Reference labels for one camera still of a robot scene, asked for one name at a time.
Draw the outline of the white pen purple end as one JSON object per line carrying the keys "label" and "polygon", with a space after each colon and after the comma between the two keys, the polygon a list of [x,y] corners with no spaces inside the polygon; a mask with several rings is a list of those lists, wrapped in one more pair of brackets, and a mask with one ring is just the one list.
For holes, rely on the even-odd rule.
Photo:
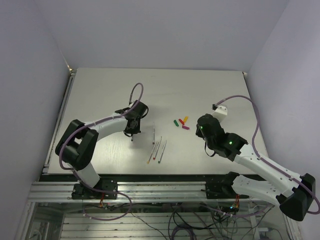
{"label": "white pen purple end", "polygon": [[155,122],[152,123],[152,144],[155,145],[156,143],[156,127]]}

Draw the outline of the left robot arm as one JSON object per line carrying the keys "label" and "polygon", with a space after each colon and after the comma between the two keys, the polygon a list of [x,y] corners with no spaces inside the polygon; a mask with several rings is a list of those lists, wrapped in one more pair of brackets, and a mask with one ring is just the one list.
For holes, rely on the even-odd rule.
{"label": "left robot arm", "polygon": [[85,184],[84,192],[89,198],[96,199],[102,193],[101,178],[91,164],[97,142],[114,133],[123,132],[127,137],[141,133],[141,119],[148,112],[148,106],[136,100],[107,118],[87,123],[78,119],[70,122],[55,148],[55,154],[59,163],[68,164]]}

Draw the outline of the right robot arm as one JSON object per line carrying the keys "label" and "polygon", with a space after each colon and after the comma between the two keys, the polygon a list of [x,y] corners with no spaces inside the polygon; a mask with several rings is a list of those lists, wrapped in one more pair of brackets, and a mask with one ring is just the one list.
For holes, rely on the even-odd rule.
{"label": "right robot arm", "polygon": [[288,218],[301,222],[316,199],[316,180],[306,173],[290,171],[259,154],[247,140],[236,133],[225,132],[217,118],[205,114],[197,120],[196,135],[216,155],[242,165],[263,180],[254,180],[229,172],[220,184],[226,198],[236,195],[254,197],[279,207]]}

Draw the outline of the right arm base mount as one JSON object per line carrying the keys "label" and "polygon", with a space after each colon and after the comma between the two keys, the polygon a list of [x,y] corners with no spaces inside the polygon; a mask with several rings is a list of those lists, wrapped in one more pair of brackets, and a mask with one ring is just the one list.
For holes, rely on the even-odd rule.
{"label": "right arm base mount", "polygon": [[201,191],[209,200],[235,199],[236,192],[232,189],[232,183],[239,175],[232,171],[227,174],[206,174],[203,176],[205,187]]}

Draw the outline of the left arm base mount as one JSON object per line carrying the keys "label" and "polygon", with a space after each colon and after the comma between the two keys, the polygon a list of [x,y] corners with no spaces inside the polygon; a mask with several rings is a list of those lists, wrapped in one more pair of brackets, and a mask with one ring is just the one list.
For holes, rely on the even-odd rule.
{"label": "left arm base mount", "polygon": [[118,185],[111,179],[100,179],[93,189],[83,183],[76,183],[71,193],[72,200],[115,200]]}

